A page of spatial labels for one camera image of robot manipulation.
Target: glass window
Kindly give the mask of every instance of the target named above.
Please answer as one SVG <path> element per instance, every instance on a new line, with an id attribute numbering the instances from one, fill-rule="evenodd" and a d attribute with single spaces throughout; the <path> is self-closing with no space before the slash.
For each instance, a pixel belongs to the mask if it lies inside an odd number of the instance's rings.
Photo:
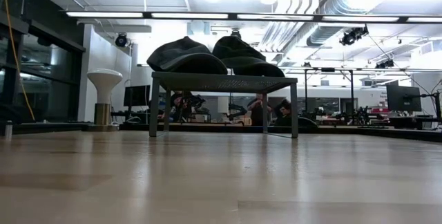
<path id="1" fill-rule="evenodd" d="M 80 69 L 71 52 L 33 35 L 23 37 L 21 65 L 61 80 L 73 80 L 73 72 Z"/>
<path id="2" fill-rule="evenodd" d="M 71 85 L 25 73 L 21 73 L 20 76 L 37 121 L 63 122 L 76 119 L 70 110 L 73 100 Z M 26 106 L 21 87 L 19 87 L 17 104 Z"/>
<path id="3" fill-rule="evenodd" d="M 6 63 L 6 55 L 8 54 L 8 42 L 9 42 L 8 38 L 0 37 L 0 62 L 1 63 Z"/>

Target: ceiling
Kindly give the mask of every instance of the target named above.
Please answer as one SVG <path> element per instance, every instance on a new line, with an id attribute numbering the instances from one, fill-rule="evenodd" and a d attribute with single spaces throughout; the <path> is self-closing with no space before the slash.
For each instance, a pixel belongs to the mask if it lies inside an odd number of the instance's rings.
<path id="1" fill-rule="evenodd" d="M 313 13 L 320 2 L 327 0 L 53 0 L 66 10 L 112 10 L 112 11 L 173 11 L 173 12 L 281 12 L 281 13 Z M 403 15 L 403 14 L 442 14 L 442 0 L 347 0 L 354 8 L 367 6 L 364 14 Z M 107 32 L 113 36 L 118 26 L 151 26 L 151 33 L 133 34 L 135 39 L 143 40 L 153 35 L 164 35 L 168 26 L 174 29 L 179 36 L 187 35 L 187 23 L 189 21 L 154 20 L 108 20 L 96 24 L 97 30 Z M 364 37 L 352 46 L 342 46 L 339 39 L 343 32 L 349 30 L 349 26 L 342 27 L 332 35 L 322 46 L 306 47 L 305 39 L 301 39 L 290 50 L 283 50 L 291 41 L 291 38 L 299 35 L 295 30 L 301 29 L 302 24 L 294 28 L 294 32 L 285 32 L 293 26 L 281 26 L 281 33 L 271 32 L 271 26 L 266 22 L 241 22 L 241 21 L 211 21 L 210 27 L 227 27 L 240 29 L 243 39 L 258 49 L 267 50 L 268 47 L 279 47 L 275 50 L 284 53 L 283 60 L 278 61 L 280 66 L 300 66 L 305 61 L 311 61 L 317 66 L 352 66 L 352 63 L 375 64 L 383 57 L 384 52 L 393 54 L 398 62 L 411 59 L 412 53 L 422 45 L 434 39 L 442 39 L 442 25 L 379 25 L 368 24 L 370 36 Z M 211 31 L 209 41 L 215 42 L 219 36 L 228 35 L 228 31 Z M 261 41 L 265 35 L 272 34 L 277 44 L 268 43 L 263 46 Z M 272 60 L 276 53 L 266 54 Z"/>

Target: glass wall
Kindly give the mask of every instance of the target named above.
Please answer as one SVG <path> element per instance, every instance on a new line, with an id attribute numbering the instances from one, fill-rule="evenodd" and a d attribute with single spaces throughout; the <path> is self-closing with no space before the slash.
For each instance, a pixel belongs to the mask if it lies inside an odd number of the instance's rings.
<path id="1" fill-rule="evenodd" d="M 21 66 L 61 80 L 74 80 L 79 69 L 74 54 L 34 35 L 23 36 Z"/>
<path id="2" fill-rule="evenodd" d="M 8 38 L 0 37 L 0 63 L 6 62 L 6 56 L 8 55 L 8 42 Z"/>
<path id="3" fill-rule="evenodd" d="M 3 85 L 5 84 L 5 70 L 0 69 L 0 99 L 3 96 Z"/>
<path id="4" fill-rule="evenodd" d="M 12 45 L 7 34 L 0 34 L 0 102 L 19 113 L 24 122 L 32 122 L 20 77 L 37 122 L 77 120 L 81 53 L 35 35 L 15 33 L 21 68 L 18 74 Z"/>
<path id="5" fill-rule="evenodd" d="M 74 116 L 70 115 L 69 101 L 72 98 L 70 85 L 26 73 L 21 73 L 20 76 L 36 119 L 50 122 L 74 120 Z M 26 106 L 21 87 L 18 90 L 16 103 Z"/>

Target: fluorescent light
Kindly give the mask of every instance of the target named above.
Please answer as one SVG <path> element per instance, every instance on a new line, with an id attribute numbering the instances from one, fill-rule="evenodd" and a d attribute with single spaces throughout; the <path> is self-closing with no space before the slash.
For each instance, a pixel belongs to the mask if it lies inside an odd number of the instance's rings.
<path id="1" fill-rule="evenodd" d="M 365 27 L 365 24 L 353 24 L 353 23 L 318 23 L 318 25 L 320 27 L 346 27 L 346 28 L 364 28 Z"/>
<path id="2" fill-rule="evenodd" d="M 228 26 L 211 26 L 210 27 L 210 31 L 227 31 L 227 32 L 229 32 L 230 30 L 232 30 L 232 27 L 228 27 Z"/>
<path id="3" fill-rule="evenodd" d="M 141 12 L 67 12 L 69 17 L 134 18 L 143 17 Z"/>
<path id="4" fill-rule="evenodd" d="M 359 22 L 394 22 L 398 17 L 364 17 L 364 16 L 324 16 L 324 21 L 359 21 Z"/>
<path id="5" fill-rule="evenodd" d="M 407 22 L 442 23 L 442 17 L 409 17 Z"/>
<path id="6" fill-rule="evenodd" d="M 293 71 L 304 71 L 308 69 L 309 71 L 314 71 L 315 68 L 320 71 L 321 67 L 285 67 L 281 66 L 280 69 L 290 69 Z M 424 69 L 424 68 L 334 68 L 336 71 L 348 71 L 353 70 L 355 73 L 358 71 L 366 72 L 442 72 L 442 69 Z"/>
<path id="7" fill-rule="evenodd" d="M 220 13 L 152 13 L 153 18 L 164 19 L 227 19 L 228 14 Z"/>
<path id="8" fill-rule="evenodd" d="M 270 20 L 298 20 L 298 21 L 311 21 L 313 16 L 302 15 L 275 15 L 275 14 L 238 14 L 238 19 L 270 19 Z"/>

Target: person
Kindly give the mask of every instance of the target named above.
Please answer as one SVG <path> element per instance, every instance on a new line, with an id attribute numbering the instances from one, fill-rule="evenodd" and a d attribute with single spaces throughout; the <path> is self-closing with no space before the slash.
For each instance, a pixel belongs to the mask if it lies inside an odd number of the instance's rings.
<path id="1" fill-rule="evenodd" d="M 261 127 L 262 121 L 262 94 L 256 94 L 256 98 L 250 101 L 247 105 L 247 110 L 251 111 L 251 125 Z M 267 104 L 268 112 L 271 111 L 271 107 Z"/>
<path id="2" fill-rule="evenodd" d="M 291 127 L 291 105 L 288 100 L 283 100 L 275 107 L 275 114 L 275 127 Z"/>
<path id="3" fill-rule="evenodd" d="M 174 122 L 180 122 L 180 116 L 187 119 L 192 114 L 192 106 L 186 98 L 192 96 L 191 92 L 176 91 L 171 96 L 171 107 L 175 107 L 175 112 L 171 114 Z"/>
<path id="4" fill-rule="evenodd" d="M 152 100 L 149 100 L 149 103 L 147 105 L 149 107 L 149 109 L 145 110 L 146 113 L 151 113 L 151 105 L 152 105 Z M 164 111 L 161 109 L 158 109 L 158 119 L 162 119 L 162 118 L 164 118 Z"/>

